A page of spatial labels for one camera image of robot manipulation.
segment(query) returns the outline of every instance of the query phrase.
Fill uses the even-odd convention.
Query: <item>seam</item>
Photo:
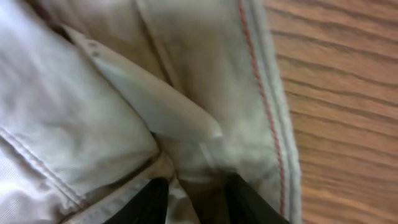
[[[19,154],[26,159],[26,161],[32,166],[35,167],[39,172],[43,173],[47,176],[51,181],[55,182],[57,187],[59,187],[62,191],[64,191],[65,195],[78,207],[81,208],[81,201],[76,192],[74,192],[67,184],[65,184],[59,177],[57,177],[48,167],[45,166],[44,162],[38,159],[31,153],[20,141],[17,140],[12,134],[10,134],[3,127],[0,127],[0,136],[9,142],[10,145],[14,146],[15,149],[19,152]]]
[[[244,8],[243,8],[243,0],[239,0],[239,15],[240,15],[240,19],[241,19],[241,23],[242,23],[242,28],[243,28],[243,33],[244,36],[246,38],[246,43],[248,45],[249,48],[249,54],[250,54],[250,59],[251,59],[251,66],[253,69],[253,73],[254,73],[254,78],[257,80],[258,82],[258,87],[259,87],[259,93],[261,95],[261,99],[262,99],[262,104],[264,106],[265,112],[266,112],[266,117],[268,119],[268,123],[269,123],[269,129],[272,132],[272,137],[274,139],[274,147],[275,147],[275,151],[277,153],[277,157],[278,157],[278,164],[279,164],[279,175],[280,175],[280,208],[279,208],[279,213],[284,216],[284,208],[285,208],[285,174],[284,174],[284,167],[283,167],[283,161],[282,161],[282,155],[280,153],[280,146],[279,146],[279,139],[275,130],[275,124],[274,124],[274,120],[272,119],[272,113],[269,109],[269,104],[268,104],[268,100],[267,100],[267,96],[264,92],[264,87],[262,85],[262,81],[261,81],[261,77],[259,74],[259,69],[256,63],[256,55],[254,54],[254,47],[253,44],[251,42],[251,37],[250,37],[250,33],[249,33],[249,29],[248,29],[248,24],[246,21],[246,17],[245,17],[245,12],[244,12]]]

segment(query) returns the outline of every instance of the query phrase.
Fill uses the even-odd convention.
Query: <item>red stitching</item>
[[[272,119],[272,114],[271,111],[269,109],[269,105],[268,105],[268,101],[267,101],[267,96],[264,93],[264,88],[262,86],[262,82],[261,82],[261,77],[259,74],[259,69],[257,67],[257,63],[256,63],[256,56],[254,54],[254,48],[253,48],[253,44],[251,42],[251,38],[250,38],[250,33],[249,33],[249,29],[248,29],[248,24],[246,22],[246,18],[244,15],[244,9],[243,9],[243,4],[242,4],[243,0],[239,0],[239,15],[241,17],[241,22],[243,25],[243,32],[244,35],[246,37],[246,42],[248,44],[249,47],[249,53],[250,53],[250,58],[251,58],[251,65],[253,68],[253,72],[254,72],[254,77],[256,78],[256,80],[258,81],[258,85],[259,85],[259,92],[262,98],[262,104],[264,105],[264,109],[266,111],[266,116],[268,119],[268,123],[269,123],[269,129],[272,132],[272,137],[274,138],[274,147],[276,150],[276,153],[278,155],[278,163],[279,163],[279,174],[280,174],[280,211],[279,213],[281,215],[284,216],[284,208],[285,208],[285,172],[284,172],[284,167],[283,167],[283,162],[282,162],[282,156],[280,154],[280,146],[279,146],[279,140],[278,140],[278,136],[275,130],[275,125],[274,125],[274,120]]]

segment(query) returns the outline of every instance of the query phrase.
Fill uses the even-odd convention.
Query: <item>wooden surface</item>
[[[304,223],[398,223],[398,1],[265,0]]]

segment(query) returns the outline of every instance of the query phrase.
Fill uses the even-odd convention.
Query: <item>wooden floor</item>
[[[398,223],[398,1],[265,0],[304,223]]]

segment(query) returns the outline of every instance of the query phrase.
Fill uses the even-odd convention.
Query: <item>beige pants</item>
[[[103,223],[155,177],[167,223],[228,223],[229,172],[301,222],[260,1],[36,3],[0,1],[0,223]]]

